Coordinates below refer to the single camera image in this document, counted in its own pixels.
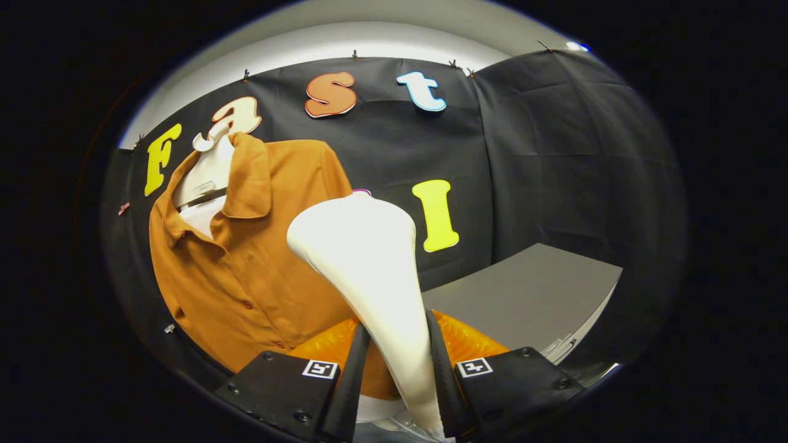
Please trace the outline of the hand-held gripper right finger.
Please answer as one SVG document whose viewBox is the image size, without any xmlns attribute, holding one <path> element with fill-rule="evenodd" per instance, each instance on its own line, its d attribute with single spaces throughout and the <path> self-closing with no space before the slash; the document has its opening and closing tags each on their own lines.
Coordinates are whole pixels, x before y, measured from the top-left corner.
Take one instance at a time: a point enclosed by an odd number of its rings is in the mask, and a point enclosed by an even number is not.
<svg viewBox="0 0 788 443">
<path fill-rule="evenodd" d="M 426 311 L 444 433 L 524 440 L 568 412 L 585 387 L 532 347 L 507 350 L 447 314 Z"/>
</svg>

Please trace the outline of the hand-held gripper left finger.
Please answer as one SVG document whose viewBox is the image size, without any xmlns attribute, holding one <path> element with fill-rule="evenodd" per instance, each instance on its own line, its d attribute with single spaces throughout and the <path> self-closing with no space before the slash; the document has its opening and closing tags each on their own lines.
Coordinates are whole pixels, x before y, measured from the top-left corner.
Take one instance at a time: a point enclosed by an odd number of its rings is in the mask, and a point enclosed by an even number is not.
<svg viewBox="0 0 788 443">
<path fill-rule="evenodd" d="M 371 336 L 355 319 L 290 353 L 264 351 L 215 389 L 275 442 L 351 442 Z"/>
</svg>

